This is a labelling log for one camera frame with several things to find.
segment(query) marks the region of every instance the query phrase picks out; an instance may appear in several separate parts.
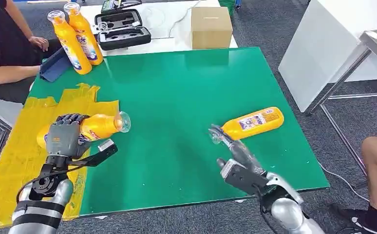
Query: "yellow plastic sheet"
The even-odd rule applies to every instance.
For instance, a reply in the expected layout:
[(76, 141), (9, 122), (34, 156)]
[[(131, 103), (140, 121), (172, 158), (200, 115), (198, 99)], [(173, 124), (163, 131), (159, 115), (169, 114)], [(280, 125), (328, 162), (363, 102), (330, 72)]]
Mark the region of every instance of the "yellow plastic sheet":
[[(95, 102), (97, 86), (79, 84), (77, 89), (65, 89), (59, 103), (52, 97), (37, 99), (29, 97), (9, 135), (0, 155), (0, 227), (12, 224), (11, 216), (16, 206), (19, 188), (38, 176), (47, 153), (37, 144), (37, 134), (56, 117), (68, 113), (87, 115), (115, 115), (118, 100)], [(74, 193), (65, 208), (63, 218), (72, 219), (79, 215), (85, 187), (86, 168), (68, 173), (74, 183)]]

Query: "silver robotic arm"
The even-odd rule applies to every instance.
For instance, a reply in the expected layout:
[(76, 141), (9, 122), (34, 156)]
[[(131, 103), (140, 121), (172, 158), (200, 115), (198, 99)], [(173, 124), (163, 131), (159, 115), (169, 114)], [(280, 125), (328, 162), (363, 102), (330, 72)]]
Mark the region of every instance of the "silver robotic arm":
[[(67, 173), (81, 167), (95, 167), (118, 151), (114, 142), (108, 139), (99, 145), (99, 153), (74, 161), (90, 146), (78, 142), (80, 124), (87, 117), (79, 114), (59, 116), (51, 125), (46, 162), (39, 176), (18, 192), (10, 234), (56, 234), (74, 189)], [(69, 165), (77, 167), (68, 169)]]
[(209, 132), (214, 143), (223, 141), (232, 154), (228, 161), (217, 159), (221, 176), (233, 187), (258, 196), (266, 222), (263, 212), (270, 213), (289, 234), (324, 234), (316, 221), (302, 211), (302, 197), (286, 180), (265, 171), (240, 140), (233, 140), (219, 126), (212, 125)]

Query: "plastic bottle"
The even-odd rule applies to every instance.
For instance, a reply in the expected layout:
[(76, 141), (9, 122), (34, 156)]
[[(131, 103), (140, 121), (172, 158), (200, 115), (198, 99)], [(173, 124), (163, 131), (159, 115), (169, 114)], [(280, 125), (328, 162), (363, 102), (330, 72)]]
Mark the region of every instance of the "plastic bottle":
[(51, 11), (48, 13), (48, 20), (52, 22), (55, 34), (76, 72), (81, 75), (89, 73), (93, 67), (76, 40), (74, 29), (65, 21), (65, 14), (62, 11)]
[(91, 31), (90, 23), (81, 15), (79, 9), (80, 6), (76, 2), (69, 2), (64, 5), (64, 11), (70, 17), (69, 24), (76, 32), (76, 38), (82, 50), (92, 65), (99, 65), (102, 62), (101, 50)]
[(284, 117), (277, 107), (269, 107), (226, 122), (222, 130), (233, 140), (276, 129), (283, 124)]
[[(81, 123), (78, 144), (111, 137), (117, 132), (126, 133), (131, 128), (131, 120), (127, 113), (121, 111), (115, 116), (96, 114)], [(37, 135), (37, 142), (46, 148), (49, 126), (44, 126)]]

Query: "gray carpet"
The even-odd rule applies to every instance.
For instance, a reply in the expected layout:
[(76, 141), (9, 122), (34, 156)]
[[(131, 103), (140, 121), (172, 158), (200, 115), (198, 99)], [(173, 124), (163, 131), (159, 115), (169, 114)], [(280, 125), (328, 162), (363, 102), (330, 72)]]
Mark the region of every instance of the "gray carpet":
[[(101, 3), (93, 0), (88, 1), (87, 4)], [(328, 170), (340, 174), (351, 184), (357, 184), (364, 180), (364, 176), (325, 114), (321, 110), (311, 117), (301, 114), (277, 71), (282, 56), (303, 16), (305, 4), (306, 0), (243, 0), (241, 9), (235, 11), (232, 17), (233, 34), (240, 47), (261, 47), (318, 160)], [(46, 19), (46, 13), (51, 9), (60, 9), (62, 3), (35, 5), (19, 3), (18, 6), (36, 35), (54, 37), (51, 24)], [(363, 92), (377, 92), (377, 81), (350, 82), (339, 90), (342, 94)], [(329, 101), (327, 107), (358, 152), (365, 137), (377, 136), (377, 97)], [(366, 208), (367, 203), (357, 198), (341, 180), (331, 175), (326, 176), (331, 188), (303, 193), (302, 196), (305, 199), (303, 207), (326, 233), (332, 234), (346, 225), (328, 212), (327, 204), (337, 202), (351, 208)], [(359, 192), (367, 195), (366, 189)], [(59, 233), (271, 233), (257, 208), (256, 200), (247, 200), (243, 203), (223, 202), (113, 214), (104, 220), (80, 218), (63, 222)]]

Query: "bare knee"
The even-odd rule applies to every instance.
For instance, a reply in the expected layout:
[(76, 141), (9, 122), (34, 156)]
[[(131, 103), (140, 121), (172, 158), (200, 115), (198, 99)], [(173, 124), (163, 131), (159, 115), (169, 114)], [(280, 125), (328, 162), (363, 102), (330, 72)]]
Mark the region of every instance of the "bare knee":
[(365, 164), (377, 160), (377, 136), (369, 136), (362, 142), (362, 158)]

